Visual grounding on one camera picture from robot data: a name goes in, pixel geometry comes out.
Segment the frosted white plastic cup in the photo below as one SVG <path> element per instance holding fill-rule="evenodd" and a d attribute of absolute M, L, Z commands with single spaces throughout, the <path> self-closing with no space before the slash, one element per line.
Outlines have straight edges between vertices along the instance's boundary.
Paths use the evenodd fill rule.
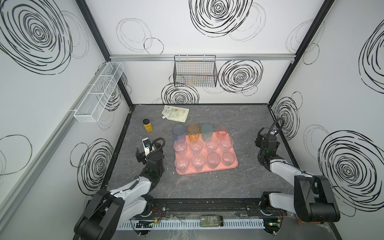
<path fill-rule="evenodd" d="M 221 162 L 221 157 L 218 153 L 213 152 L 207 155 L 207 164 L 210 169 L 215 169 Z"/>

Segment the pink plastic tray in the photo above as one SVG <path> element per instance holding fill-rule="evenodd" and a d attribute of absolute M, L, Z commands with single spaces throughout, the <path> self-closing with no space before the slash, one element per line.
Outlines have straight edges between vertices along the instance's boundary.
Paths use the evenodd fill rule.
<path fill-rule="evenodd" d="M 184 140 L 175 141 L 173 148 L 176 171 L 180 175 L 229 170 L 239 164 L 234 141 L 228 134 L 221 136 L 214 132 L 206 141 L 202 137 L 190 141 L 185 136 Z"/>

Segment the clear ribbed plastic cup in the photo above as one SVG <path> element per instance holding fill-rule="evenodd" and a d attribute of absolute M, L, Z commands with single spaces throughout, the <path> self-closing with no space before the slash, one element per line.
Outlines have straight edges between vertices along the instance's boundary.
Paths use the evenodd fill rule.
<path fill-rule="evenodd" d="M 174 150 L 176 156 L 184 156 L 188 151 L 188 144 L 185 140 L 177 140 L 174 143 Z"/>
<path fill-rule="evenodd" d="M 178 173 L 185 173 L 190 165 L 190 159 L 187 156 L 178 156 L 175 159 L 175 167 Z"/>

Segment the pink translucent plastic cup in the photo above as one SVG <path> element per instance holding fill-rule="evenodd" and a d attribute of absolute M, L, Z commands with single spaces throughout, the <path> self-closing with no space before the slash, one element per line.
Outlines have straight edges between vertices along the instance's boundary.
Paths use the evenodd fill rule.
<path fill-rule="evenodd" d="M 228 128 L 225 126 L 218 126 L 216 129 L 216 136 L 218 139 L 225 138 L 228 135 Z"/>

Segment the white mesh wall shelf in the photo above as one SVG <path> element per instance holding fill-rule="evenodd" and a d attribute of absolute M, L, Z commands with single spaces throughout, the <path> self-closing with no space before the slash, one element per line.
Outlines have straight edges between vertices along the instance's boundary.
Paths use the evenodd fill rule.
<path fill-rule="evenodd" d="M 96 123 L 99 121 L 124 69 L 121 62 L 107 62 L 101 65 L 96 73 L 96 80 L 91 84 L 91 88 L 74 113 L 78 122 Z"/>

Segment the clear faceted glass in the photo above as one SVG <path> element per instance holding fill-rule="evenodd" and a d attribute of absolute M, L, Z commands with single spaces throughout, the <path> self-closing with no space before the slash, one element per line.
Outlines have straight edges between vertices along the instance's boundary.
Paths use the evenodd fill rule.
<path fill-rule="evenodd" d="M 193 155 L 191 158 L 191 163 L 194 167 L 194 170 L 199 172 L 206 164 L 206 157 L 202 154 Z"/>

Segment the clear ribbed plastic cup back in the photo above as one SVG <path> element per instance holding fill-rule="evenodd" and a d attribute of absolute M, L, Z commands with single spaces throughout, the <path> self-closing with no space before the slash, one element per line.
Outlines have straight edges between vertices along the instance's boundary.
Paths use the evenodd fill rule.
<path fill-rule="evenodd" d="M 190 165 L 190 159 L 187 156 L 178 156 L 175 159 L 175 167 L 178 173 L 185 173 Z"/>

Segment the black mounting rail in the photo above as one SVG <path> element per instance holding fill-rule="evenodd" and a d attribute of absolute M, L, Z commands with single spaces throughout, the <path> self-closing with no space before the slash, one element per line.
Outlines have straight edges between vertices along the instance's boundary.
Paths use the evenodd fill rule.
<path fill-rule="evenodd" d="M 163 216 L 170 213 L 221 213 L 235 212 L 255 216 L 276 216 L 286 210 L 264 207 L 260 198 L 224 199 L 153 199 L 152 208 Z"/>

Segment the clear short glass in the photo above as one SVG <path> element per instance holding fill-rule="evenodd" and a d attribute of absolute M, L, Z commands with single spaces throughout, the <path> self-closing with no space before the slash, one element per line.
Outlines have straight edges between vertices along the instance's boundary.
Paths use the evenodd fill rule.
<path fill-rule="evenodd" d="M 202 152 L 202 149 L 203 149 L 203 142 L 198 140 L 198 139 L 192 140 L 190 142 L 190 149 L 191 149 L 191 153 L 193 155 L 200 154 Z"/>
<path fill-rule="evenodd" d="M 206 150 L 208 153 L 216 152 L 219 148 L 219 141 L 216 138 L 208 138 L 205 141 L 206 143 Z"/>

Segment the teal green plastic cup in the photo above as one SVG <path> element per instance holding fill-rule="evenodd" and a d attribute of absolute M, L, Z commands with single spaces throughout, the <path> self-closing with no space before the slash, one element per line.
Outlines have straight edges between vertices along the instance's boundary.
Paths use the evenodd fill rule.
<path fill-rule="evenodd" d="M 207 139 L 212 137 L 214 130 L 214 126 L 210 124 L 205 124 L 201 127 L 201 134 L 204 142 L 206 142 Z"/>

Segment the yellow spice jar black lid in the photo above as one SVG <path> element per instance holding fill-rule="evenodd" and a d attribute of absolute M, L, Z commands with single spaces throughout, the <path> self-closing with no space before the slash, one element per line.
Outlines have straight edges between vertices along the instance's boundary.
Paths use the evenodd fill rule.
<path fill-rule="evenodd" d="M 147 133 L 150 133 L 153 131 L 153 127 L 152 127 L 149 119 L 143 119 L 143 124 L 144 124 L 144 127 L 145 127 Z"/>

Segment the blue textured plastic cup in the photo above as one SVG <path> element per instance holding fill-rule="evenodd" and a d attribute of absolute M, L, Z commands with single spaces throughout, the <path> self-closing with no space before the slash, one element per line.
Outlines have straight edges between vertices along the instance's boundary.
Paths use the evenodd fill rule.
<path fill-rule="evenodd" d="M 174 126 L 172 129 L 172 133 L 173 133 L 175 142 L 179 141 L 179 140 L 185 140 L 186 139 L 186 132 L 187 132 L 187 129 L 185 126 L 183 126 L 183 125 Z"/>

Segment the amber yellow plastic cup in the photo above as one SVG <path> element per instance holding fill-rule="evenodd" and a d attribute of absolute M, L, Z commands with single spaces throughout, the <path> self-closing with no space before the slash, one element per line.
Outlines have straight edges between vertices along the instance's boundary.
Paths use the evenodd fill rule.
<path fill-rule="evenodd" d="M 188 137 L 190 141 L 199 139 L 201 126 L 197 123 L 192 123 L 187 126 Z"/>

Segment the clear ribbed plastic cup front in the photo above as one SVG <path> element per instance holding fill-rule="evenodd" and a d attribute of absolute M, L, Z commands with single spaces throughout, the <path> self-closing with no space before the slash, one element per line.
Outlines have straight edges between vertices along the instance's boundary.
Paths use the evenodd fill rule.
<path fill-rule="evenodd" d="M 174 150 L 176 156 L 184 156 L 188 151 L 188 144 L 185 140 L 177 140 L 174 143 Z"/>

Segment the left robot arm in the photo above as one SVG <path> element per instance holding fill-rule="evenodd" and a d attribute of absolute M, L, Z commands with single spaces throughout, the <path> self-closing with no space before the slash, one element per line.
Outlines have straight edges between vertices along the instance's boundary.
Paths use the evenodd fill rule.
<path fill-rule="evenodd" d="M 99 190 L 88 203 L 74 227 L 75 240 L 110 240 L 117 227 L 136 215 L 149 215 L 152 196 L 149 195 L 165 171 L 164 138 L 150 142 L 143 139 L 144 151 L 136 152 L 145 167 L 130 183 L 112 191 Z"/>

